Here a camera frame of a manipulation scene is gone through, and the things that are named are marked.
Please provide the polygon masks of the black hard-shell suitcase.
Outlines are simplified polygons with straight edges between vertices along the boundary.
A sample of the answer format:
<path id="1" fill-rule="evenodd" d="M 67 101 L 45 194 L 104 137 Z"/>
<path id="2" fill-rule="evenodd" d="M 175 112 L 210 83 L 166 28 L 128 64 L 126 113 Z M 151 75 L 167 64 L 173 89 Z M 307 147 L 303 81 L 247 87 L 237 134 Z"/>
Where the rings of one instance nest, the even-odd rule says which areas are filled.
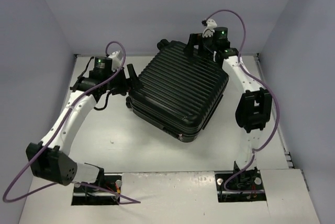
<path id="1" fill-rule="evenodd" d="M 194 141 L 227 87 L 229 76 L 213 60 L 184 53 L 186 44 L 162 39 L 158 53 L 138 76 L 126 105 L 137 116 L 181 142 Z"/>

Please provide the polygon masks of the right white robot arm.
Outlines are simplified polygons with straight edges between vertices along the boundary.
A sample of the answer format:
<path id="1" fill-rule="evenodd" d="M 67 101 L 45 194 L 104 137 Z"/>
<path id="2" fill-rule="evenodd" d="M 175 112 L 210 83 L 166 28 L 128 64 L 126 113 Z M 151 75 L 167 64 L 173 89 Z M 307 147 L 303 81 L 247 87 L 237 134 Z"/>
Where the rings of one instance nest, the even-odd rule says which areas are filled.
<path id="1" fill-rule="evenodd" d="M 190 35 L 185 52 L 190 53 L 191 48 L 198 46 L 199 55 L 209 57 L 222 67 L 241 94 L 235 119 L 244 130 L 244 136 L 234 162 L 238 171 L 232 174 L 231 181 L 235 187 L 244 188 L 251 180 L 246 171 L 257 166 L 256 153 L 265 146 L 259 142 L 270 121 L 274 97 L 270 89 L 247 69 L 240 51 L 230 46 L 228 29 L 219 27 L 212 18 L 206 18 L 202 24 L 203 32 Z"/>

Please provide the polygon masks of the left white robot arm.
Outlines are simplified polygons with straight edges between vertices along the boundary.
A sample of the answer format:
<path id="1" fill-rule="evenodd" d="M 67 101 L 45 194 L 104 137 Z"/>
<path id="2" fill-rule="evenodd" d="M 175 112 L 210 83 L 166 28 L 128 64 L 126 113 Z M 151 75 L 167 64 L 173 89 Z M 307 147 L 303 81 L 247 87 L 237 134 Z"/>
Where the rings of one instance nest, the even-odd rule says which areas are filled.
<path id="1" fill-rule="evenodd" d="M 92 59 L 93 69 L 87 77 L 78 76 L 70 87 L 70 97 L 62 113 L 41 141 L 28 145 L 26 155 L 35 177 L 64 186 L 85 183 L 88 189 L 97 193 L 105 185 L 104 169 L 75 162 L 69 157 L 75 136 L 103 95 L 125 96 L 141 85 L 131 64 L 127 65 L 129 77 L 125 76 L 125 57 L 120 51 Z"/>

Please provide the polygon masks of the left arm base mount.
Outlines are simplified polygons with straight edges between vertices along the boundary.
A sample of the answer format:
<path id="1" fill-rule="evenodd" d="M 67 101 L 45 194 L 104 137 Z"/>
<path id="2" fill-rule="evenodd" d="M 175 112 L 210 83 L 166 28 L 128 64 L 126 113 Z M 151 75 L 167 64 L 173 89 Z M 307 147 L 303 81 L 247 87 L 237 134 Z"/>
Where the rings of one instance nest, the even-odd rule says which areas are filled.
<path id="1" fill-rule="evenodd" d="M 121 174 L 105 174 L 102 188 L 114 192 L 121 193 L 122 175 Z M 120 197 L 102 191 L 100 189 L 91 188 L 80 185 L 73 188 L 72 206 L 112 206 L 119 205 Z"/>

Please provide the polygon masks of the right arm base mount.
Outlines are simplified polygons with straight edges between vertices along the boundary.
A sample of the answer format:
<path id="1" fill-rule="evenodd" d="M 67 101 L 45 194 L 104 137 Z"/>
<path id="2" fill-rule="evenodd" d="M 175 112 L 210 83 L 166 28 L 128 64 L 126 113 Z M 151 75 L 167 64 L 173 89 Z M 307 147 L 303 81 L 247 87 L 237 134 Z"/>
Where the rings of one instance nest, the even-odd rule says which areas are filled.
<path id="1" fill-rule="evenodd" d="M 224 182 L 231 176 L 229 173 L 215 173 L 217 199 L 219 203 L 240 203 L 266 201 L 265 189 L 261 173 L 247 171 L 228 182 L 224 188 Z"/>

